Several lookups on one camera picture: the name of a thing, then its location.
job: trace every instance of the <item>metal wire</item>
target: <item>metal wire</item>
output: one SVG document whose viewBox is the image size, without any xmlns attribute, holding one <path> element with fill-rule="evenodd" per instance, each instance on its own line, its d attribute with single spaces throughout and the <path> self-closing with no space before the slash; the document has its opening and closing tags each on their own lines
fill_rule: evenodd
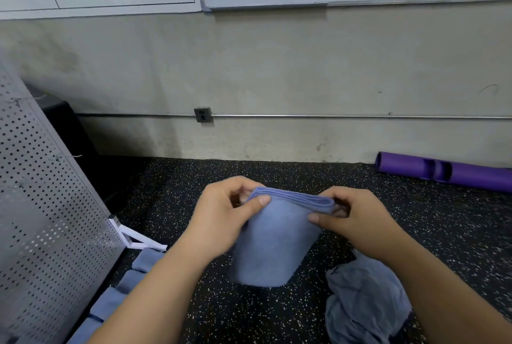
<svg viewBox="0 0 512 344">
<path fill-rule="evenodd" d="M 84 118 L 195 118 L 194 114 L 117 114 L 78 113 Z M 460 116 L 460 115 L 294 115 L 294 114 L 212 114 L 214 118 L 292 118 L 292 119 L 468 119 L 468 120 L 512 120 L 512 116 Z"/>
</svg>

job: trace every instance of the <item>folded towel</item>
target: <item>folded towel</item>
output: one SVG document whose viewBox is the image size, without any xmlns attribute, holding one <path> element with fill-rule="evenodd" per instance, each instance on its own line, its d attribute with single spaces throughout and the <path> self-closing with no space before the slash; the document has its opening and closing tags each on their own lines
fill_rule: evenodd
<svg viewBox="0 0 512 344">
<path fill-rule="evenodd" d="M 355 261 L 326 273 L 334 292 L 325 310 L 327 333 L 333 344 L 387 344 L 407 319 L 411 303 L 391 269 L 357 250 L 354 254 Z"/>
<path fill-rule="evenodd" d="M 91 314 L 105 321 L 109 318 L 116 308 L 123 303 L 126 295 L 119 290 L 109 287 L 105 290 L 91 308 Z"/>
<path fill-rule="evenodd" d="M 101 324 L 98 320 L 90 317 L 86 318 L 74 335 L 67 341 L 67 344 L 85 344 L 91 338 L 94 331 L 101 327 Z"/>
<path fill-rule="evenodd" d="M 145 273 L 141 273 L 136 270 L 128 270 L 125 275 L 119 281 L 119 284 L 116 286 L 116 289 L 119 290 L 123 294 L 130 293 L 137 284 L 142 281 L 142 279 L 146 276 Z"/>
<path fill-rule="evenodd" d="M 249 199 L 270 195 L 272 200 L 242 228 L 234 248 L 230 278 L 246 285 L 274 287 L 288 282 L 322 232 L 307 216 L 332 213 L 328 197 L 256 188 Z"/>
<path fill-rule="evenodd" d="M 163 252 L 152 250 L 150 248 L 144 248 L 144 250 L 140 251 L 139 256 L 136 257 L 131 264 L 131 268 L 137 271 L 148 273 L 155 265 L 155 263 L 163 258 L 163 255 Z"/>
</svg>

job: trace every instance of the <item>black speckled floor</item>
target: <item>black speckled floor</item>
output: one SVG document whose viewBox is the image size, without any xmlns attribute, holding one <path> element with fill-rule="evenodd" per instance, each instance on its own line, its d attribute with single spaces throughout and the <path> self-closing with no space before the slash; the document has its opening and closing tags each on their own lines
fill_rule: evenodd
<svg viewBox="0 0 512 344">
<path fill-rule="evenodd" d="M 172 245 L 202 189 L 244 175 L 263 184 L 316 194 L 332 185 L 373 191 L 396 221 L 508 319 L 512 318 L 512 195 L 375 173 L 344 163 L 106 158 L 119 192 L 107 201 L 127 226 Z M 137 251 L 126 250 L 104 286 L 116 285 Z M 328 343 L 323 313 L 331 294 L 324 273 L 353 259 L 342 237 L 324 232 L 285 286 L 228 281 L 230 254 L 202 276 L 184 322 L 182 343 Z M 393 343 L 426 338 L 416 318 Z"/>
</svg>

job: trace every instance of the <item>perforated metal panel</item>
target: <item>perforated metal panel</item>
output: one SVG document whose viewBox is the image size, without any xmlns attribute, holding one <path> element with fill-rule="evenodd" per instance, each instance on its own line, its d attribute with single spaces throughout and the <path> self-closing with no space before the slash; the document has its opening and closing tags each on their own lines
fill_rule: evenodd
<svg viewBox="0 0 512 344">
<path fill-rule="evenodd" d="M 109 212 L 0 55 L 0 336 L 60 343 L 124 249 Z"/>
</svg>

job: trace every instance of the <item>white metal bracket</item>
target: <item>white metal bracket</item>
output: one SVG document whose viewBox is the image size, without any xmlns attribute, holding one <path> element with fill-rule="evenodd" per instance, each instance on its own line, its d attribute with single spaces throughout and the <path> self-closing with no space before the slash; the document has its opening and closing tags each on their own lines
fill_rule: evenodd
<svg viewBox="0 0 512 344">
<path fill-rule="evenodd" d="M 133 231 L 131 228 L 122 225 L 117 216 L 111 215 L 109 217 L 109 221 L 114 226 L 127 248 L 134 248 L 138 250 L 142 250 L 143 248 L 152 248 L 153 250 L 167 251 L 167 244 L 157 243 L 153 239 L 145 237 L 142 233 L 138 233 L 137 231 Z"/>
</svg>

